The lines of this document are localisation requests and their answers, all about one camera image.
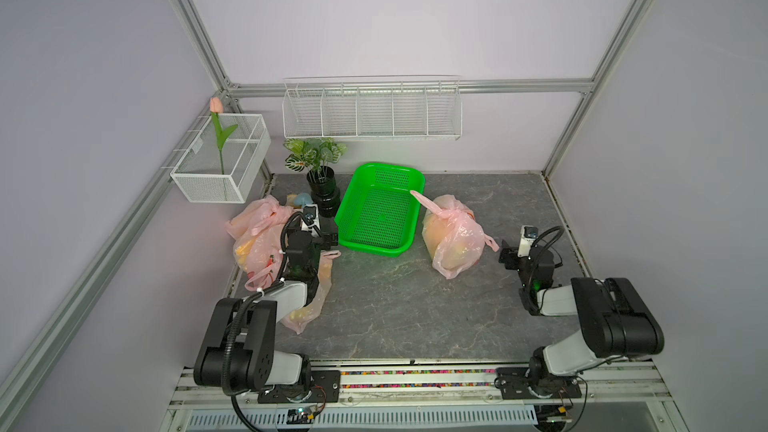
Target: white wall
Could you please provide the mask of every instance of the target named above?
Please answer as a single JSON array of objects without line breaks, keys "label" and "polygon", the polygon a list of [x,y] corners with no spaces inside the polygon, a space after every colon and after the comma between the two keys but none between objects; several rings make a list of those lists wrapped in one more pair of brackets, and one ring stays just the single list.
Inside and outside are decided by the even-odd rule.
[{"label": "white wall", "polygon": [[[0,0],[0,380],[213,86],[168,0]],[[156,430],[231,270],[173,190],[17,430]]]},{"label": "white wall", "polygon": [[158,430],[224,296],[239,208],[171,189],[14,432]]},{"label": "white wall", "polygon": [[768,0],[657,0],[554,173],[599,277],[629,278],[691,430],[763,430]]},{"label": "white wall", "polygon": [[630,0],[194,0],[238,83],[590,77]]},{"label": "white wall", "polygon": [[[576,92],[465,94],[461,139],[347,142],[347,154],[333,168],[351,173],[366,162],[386,162],[423,172],[542,170],[579,97]],[[243,99],[240,105],[264,114],[273,139],[267,163],[273,172],[288,173],[282,102]]]}]

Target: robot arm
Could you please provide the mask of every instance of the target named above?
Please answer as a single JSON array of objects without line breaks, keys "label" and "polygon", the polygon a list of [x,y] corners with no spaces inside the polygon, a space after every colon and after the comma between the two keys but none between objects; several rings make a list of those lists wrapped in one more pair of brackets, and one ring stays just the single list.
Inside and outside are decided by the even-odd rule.
[{"label": "robot arm", "polygon": [[572,278],[570,286],[539,291],[538,298],[542,314],[579,317],[579,331],[542,351],[543,366],[552,375],[573,376],[607,360],[664,348],[661,327],[626,278]]},{"label": "robot arm", "polygon": [[[517,248],[502,243],[499,262],[518,271],[520,299],[531,315],[578,315],[580,329],[566,339],[533,352],[528,368],[497,369],[497,387],[504,398],[529,392],[550,397],[568,389],[581,397],[576,377],[584,370],[619,358],[658,354],[664,348],[661,327],[626,278],[572,278],[570,285],[553,288],[552,244],[564,229],[552,227],[541,235],[523,226]],[[545,235],[555,234],[542,245]]]},{"label": "robot arm", "polygon": [[[285,254],[279,280],[260,296],[216,304],[195,362],[196,384],[222,387],[227,395],[278,386],[292,397],[310,396],[310,361],[274,350],[275,325],[315,297],[320,253],[338,244],[335,224],[322,219],[314,205],[291,216],[281,234]],[[234,337],[233,327],[240,329]],[[229,379],[223,382],[225,375]]]}]

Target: white wire basket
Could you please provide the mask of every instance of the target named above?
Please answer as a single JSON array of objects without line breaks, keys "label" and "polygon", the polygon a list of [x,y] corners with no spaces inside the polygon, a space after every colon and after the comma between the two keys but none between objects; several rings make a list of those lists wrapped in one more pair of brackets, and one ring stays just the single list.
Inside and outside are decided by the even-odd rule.
[{"label": "white wire basket", "polygon": [[223,129],[237,124],[226,140],[221,173],[216,130],[206,120],[170,176],[190,202],[245,203],[270,146],[270,134],[259,114],[219,114]]},{"label": "white wire basket", "polygon": [[458,80],[288,86],[285,137],[342,140],[458,139]]}]

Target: aluminum frame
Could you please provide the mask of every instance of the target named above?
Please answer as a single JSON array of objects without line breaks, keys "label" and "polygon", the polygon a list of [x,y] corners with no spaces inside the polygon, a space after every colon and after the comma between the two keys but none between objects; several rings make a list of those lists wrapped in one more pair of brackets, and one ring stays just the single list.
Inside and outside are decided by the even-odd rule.
[{"label": "aluminum frame", "polygon": [[[240,98],[283,95],[285,92],[283,84],[244,86],[233,84],[224,71],[193,1],[169,1],[176,9],[206,72],[219,91],[216,96],[226,101],[237,112],[242,112],[238,104]],[[466,80],[462,82],[460,91],[462,93],[581,92],[584,94],[543,170],[544,177],[550,177],[584,116],[590,110],[594,98],[604,87],[610,72],[620,58],[620,54],[625,50],[652,2],[653,0],[632,1],[595,74],[590,79]],[[194,121],[193,126],[184,134],[179,144],[171,152],[166,165],[161,167],[150,180],[150,183],[82,273],[80,279],[72,287],[41,333],[0,386],[0,432],[9,431],[18,421],[24,408],[41,387],[72,337],[77,333],[88,313],[120,268],[139,235],[168,194],[173,184],[168,169],[176,163],[181,151],[187,149],[190,144],[189,140],[194,137],[193,134],[199,129],[202,120],[207,118],[207,107],[200,114],[201,117]],[[264,193],[266,193],[274,183],[274,175],[265,162],[260,171],[265,179]],[[166,416],[164,423],[168,421],[176,423],[175,418]]]},{"label": "aluminum frame", "polygon": [[[314,360],[315,370],[451,370],[476,369],[497,367],[527,367],[527,364],[507,364],[503,362],[488,362],[484,360],[455,360],[455,359],[418,359],[415,364],[410,360]],[[328,404],[330,410],[354,409],[357,405],[365,407],[412,408],[425,405],[473,405],[493,406],[498,404],[560,404],[560,397],[550,399],[503,400],[501,391],[492,385],[456,386],[450,388],[348,388],[346,385],[359,384],[396,384],[407,380],[408,383],[434,382],[492,382],[494,374],[464,373],[464,374],[344,374],[341,376],[339,402]],[[649,411],[657,419],[661,432],[687,432],[684,422],[677,412],[677,406],[664,384],[653,362],[614,362],[604,364],[592,370],[586,370],[584,379],[589,382],[588,403],[604,402],[645,402]],[[246,393],[239,396],[240,405],[247,409],[273,409],[274,404],[258,404],[257,393]],[[185,369],[179,379],[166,413],[166,420],[160,432],[186,430],[187,424],[195,410],[229,410],[231,403],[219,388],[198,387],[192,378],[192,370]]]}]

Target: green leaf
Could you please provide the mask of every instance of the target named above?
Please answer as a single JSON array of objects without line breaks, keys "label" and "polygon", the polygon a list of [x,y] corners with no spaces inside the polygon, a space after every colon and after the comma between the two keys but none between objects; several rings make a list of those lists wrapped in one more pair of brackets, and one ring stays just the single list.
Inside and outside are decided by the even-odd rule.
[{"label": "green leaf", "polygon": [[302,139],[288,139],[283,143],[283,146],[286,149],[297,155],[302,153],[306,145],[306,142],[304,142]]},{"label": "green leaf", "polygon": [[320,160],[323,162],[331,162],[333,159],[333,152],[331,151],[330,147],[326,147],[325,144],[323,144],[323,147],[320,149]]},{"label": "green leaf", "polygon": [[304,162],[314,162],[318,157],[317,149],[304,149],[304,152],[302,152],[299,157],[301,157]]},{"label": "green leaf", "polygon": [[302,158],[291,154],[288,156],[288,158],[286,158],[286,167],[295,172],[301,172],[305,167],[307,167],[307,164],[302,160]]},{"label": "green leaf", "polygon": [[216,138],[221,135],[221,122],[219,122],[219,114],[210,113],[210,120],[214,123],[214,129],[216,129]]},{"label": "green leaf", "polygon": [[331,151],[331,158],[328,158],[326,162],[335,164],[339,161],[341,156],[344,155],[344,152],[346,152],[346,146],[344,144],[333,144],[333,146],[331,146],[330,151]]},{"label": "green leaf", "polygon": [[307,139],[306,143],[313,149],[319,149],[320,144],[322,143],[322,139],[319,139],[319,138]]},{"label": "green leaf", "polygon": [[216,138],[216,144],[219,147],[219,150],[222,150],[224,148],[224,144],[226,143],[226,140],[230,138],[232,135],[232,132],[234,132],[237,129],[237,124],[233,124],[226,129],[221,131],[221,134],[218,135]]}]

